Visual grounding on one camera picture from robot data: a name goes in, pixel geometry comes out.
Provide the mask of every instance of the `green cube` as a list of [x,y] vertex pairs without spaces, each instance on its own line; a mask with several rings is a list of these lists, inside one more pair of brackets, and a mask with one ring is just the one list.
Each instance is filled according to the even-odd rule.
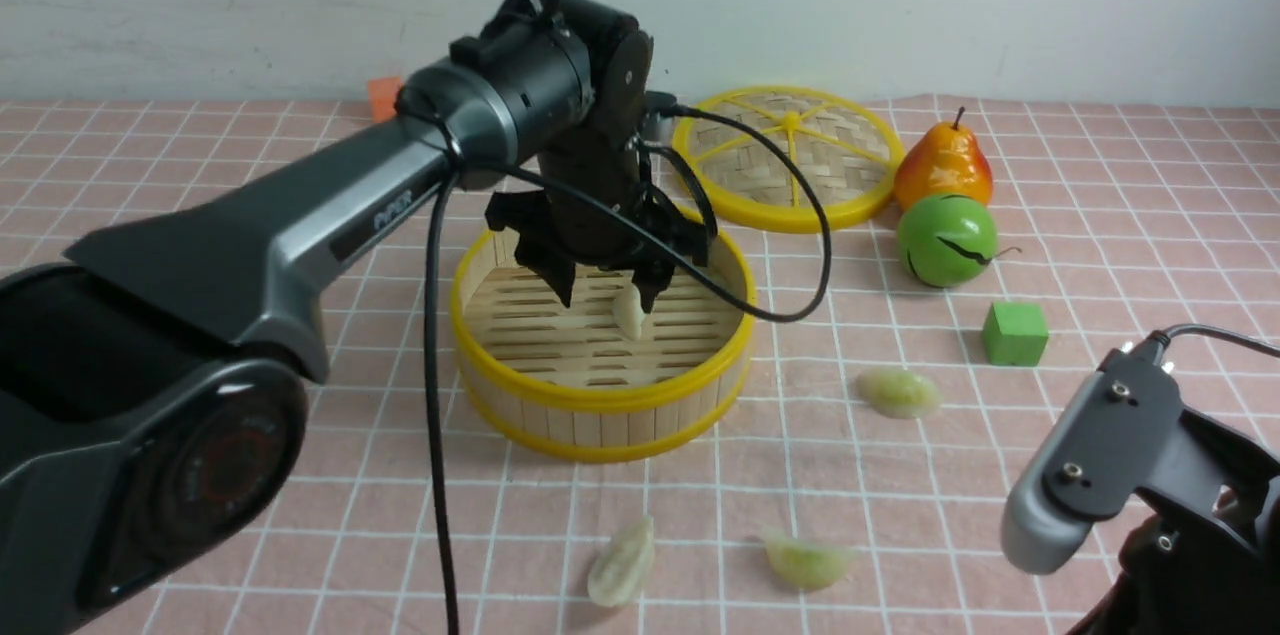
[[982,343],[992,365],[1034,367],[1048,344],[1048,325],[1038,303],[996,302],[987,311]]

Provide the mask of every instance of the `green dumpling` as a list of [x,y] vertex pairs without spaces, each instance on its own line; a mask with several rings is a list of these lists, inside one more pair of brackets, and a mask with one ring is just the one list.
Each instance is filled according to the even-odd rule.
[[928,376],[901,367],[872,367],[858,375],[858,394],[884,417],[911,420],[942,407],[942,394]]

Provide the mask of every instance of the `black wire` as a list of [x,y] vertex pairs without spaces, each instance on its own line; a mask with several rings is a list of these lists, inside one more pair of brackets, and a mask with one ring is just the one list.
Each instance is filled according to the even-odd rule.
[[[794,175],[800,188],[804,189],[805,197],[809,197],[809,202],[814,207],[814,213],[818,216],[818,224],[822,228],[822,242],[823,242],[823,261],[822,261],[822,274],[818,279],[818,289],[814,293],[813,301],[801,309],[799,312],[791,312],[790,315],[778,315],[777,312],[769,312],[759,307],[753,306],[733,293],[728,292],[726,288],[721,287],[716,280],[712,280],[704,271],[699,270],[694,262],[690,262],[685,256],[681,256],[671,246],[662,242],[645,230],[636,221],[631,221],[626,216],[614,213],[612,207],[608,207],[603,202],[598,201],[581,189],[573,188],[564,183],[558,183],[558,181],[549,181],[543,178],[543,175],[535,175],[527,170],[522,170],[521,166],[507,165],[502,163],[490,163],[484,165],[476,165],[477,170],[493,170],[494,173],[500,173],[503,175],[511,175],[517,181],[525,181],[532,186],[552,189],[552,192],[562,193],[564,196],[576,198],[580,202],[595,207],[598,211],[607,216],[612,216],[614,221],[621,224],[627,230],[631,230],[640,239],[645,239],[649,245],[658,248],[662,255],[664,255],[671,262],[689,271],[689,275],[698,280],[704,288],[708,288],[714,296],[722,298],[724,302],[731,303],[733,307],[748,315],[759,318],[760,320],[772,323],[795,323],[804,320],[818,309],[823,298],[827,294],[827,284],[831,279],[831,261],[832,261],[832,247],[831,247],[831,225],[827,221],[827,214],[822,207],[814,189],[809,186],[809,181],[805,175],[800,173],[799,166],[796,166],[791,157],[787,157],[782,149],[778,149],[777,143],[772,140],[764,137],[764,134],[758,133],[750,125],[737,123],[736,120],[727,119],[727,117],[718,117],[709,114],[708,111],[699,111],[695,108],[676,108],[677,113],[685,117],[698,117],[698,119],[714,120],[724,125],[731,125],[737,131],[750,134],[753,138],[759,140],[764,143],[764,147],[769,150],[778,160],[782,161],[783,166]],[[411,111],[403,111],[404,115],[416,117]],[[428,123],[433,123],[431,119],[425,119]],[[700,181],[692,173],[690,165],[678,156],[672,149],[645,149],[648,152],[655,152],[660,157],[666,157],[668,163],[675,166],[677,174],[690,184],[690,195],[692,196],[695,204],[699,206],[699,213],[703,216],[703,224],[708,228],[712,237],[718,233],[716,224],[716,214],[710,206],[710,198],[707,197],[707,192],[701,187]],[[424,269],[424,294],[422,294],[422,371],[424,371],[424,392],[426,401],[426,430],[428,430],[428,447],[430,451],[431,460],[431,499],[435,510],[435,534],[436,542],[440,551],[440,571],[442,580],[444,585],[444,609],[445,620],[448,622],[448,635],[460,635],[460,618],[458,618],[458,591],[457,591],[457,577],[453,567],[453,547],[449,539],[449,520],[448,508],[445,504],[444,494],[444,437],[443,425],[440,422],[440,392],[439,380],[436,374],[436,352],[435,352],[435,333],[436,333],[436,300],[439,289],[439,251],[440,251],[440,238],[442,230],[444,229],[444,210],[448,206],[449,195],[453,188],[462,179],[462,170],[467,169],[467,164],[457,157],[457,154],[451,154],[449,157],[449,174],[440,187],[439,193],[435,197],[434,207],[431,207],[431,221],[426,236],[426,262]]]
[[1235,333],[1234,330],[1226,330],[1224,328],[1215,328],[1213,325],[1201,325],[1199,323],[1183,323],[1180,325],[1174,325],[1172,328],[1165,328],[1160,332],[1167,339],[1174,339],[1176,335],[1206,335],[1206,338],[1213,338],[1217,341],[1225,341],[1231,344],[1239,344],[1240,347],[1248,348],[1253,352],[1261,352],[1280,360],[1280,347],[1275,344],[1251,338],[1251,335],[1243,335]]
[[800,312],[797,312],[797,316],[794,320],[777,320],[777,323],[795,323],[796,320],[804,320],[812,315],[813,311],[818,310],[823,298],[827,297],[827,284],[828,280],[831,280],[831,221],[827,221],[827,211],[823,210],[818,193],[814,192],[813,187],[809,184],[809,179],[806,179],[804,173],[800,172],[800,166],[792,163],[791,157],[787,157],[787,154],[782,152],[782,149],[778,147],[777,143],[773,143],[773,140],[764,137],[763,133],[750,125],[733,120],[732,117],[717,115],[713,111],[699,110],[699,108],[690,108],[687,105],[663,108],[659,113],[667,117],[691,117],[696,120],[709,120],[712,123],[727,125],[728,128],[733,128],[741,133],[750,134],[750,137],[756,142],[763,143],[769,152],[773,152],[773,156],[777,157],[778,161],[782,161],[782,166],[786,166],[787,172],[791,173],[791,177],[796,179],[796,183],[800,184],[800,189],[804,189],[804,196],[809,198],[809,205],[813,206],[814,215],[818,216],[818,228],[822,230],[822,274],[818,275],[818,288],[814,292],[813,300],[809,301],[809,303],[806,303]]
[[657,155],[671,164],[676,174],[680,175],[680,179],[684,181],[685,187],[689,188],[689,196],[694,198],[698,214],[703,216],[703,228],[707,229],[707,237],[716,239],[719,234],[719,225],[716,221],[712,198],[707,196],[707,189],[703,188],[701,181],[694,174],[694,169],[685,161],[685,157],[681,157],[675,149],[653,147],[649,143],[640,143],[640,152]]
[[440,234],[444,229],[444,207],[449,193],[462,179],[461,170],[451,169],[431,207],[431,224],[426,230],[426,265],[422,274],[422,373],[426,390],[426,438],[431,453],[431,501],[435,507],[435,539],[440,549],[444,583],[444,612],[448,635],[460,635],[458,585],[453,571],[453,545],[449,542],[449,516],[444,501],[444,429],[440,424],[440,385],[436,375],[435,315],[439,289]]

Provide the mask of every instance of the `toy fruit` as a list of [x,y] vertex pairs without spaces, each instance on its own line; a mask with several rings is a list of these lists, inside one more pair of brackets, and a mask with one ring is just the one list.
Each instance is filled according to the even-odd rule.
[[964,108],[951,123],[938,123],[902,157],[893,175],[893,198],[910,210],[920,198],[957,193],[991,204],[991,165],[973,131],[960,124]]
[[1011,251],[996,252],[998,239],[987,206],[956,193],[920,198],[897,221],[902,268],[934,288],[950,288],[980,275],[996,257]]

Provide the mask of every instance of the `bamboo steamer lid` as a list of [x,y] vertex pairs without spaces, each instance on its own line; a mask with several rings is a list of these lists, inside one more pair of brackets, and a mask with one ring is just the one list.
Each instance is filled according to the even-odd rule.
[[[867,108],[785,84],[718,93],[698,106],[773,140],[809,181],[832,230],[872,219],[892,198],[902,142]],[[750,134],[686,118],[676,125],[672,146],[726,220],[774,233],[820,230],[804,189]]]

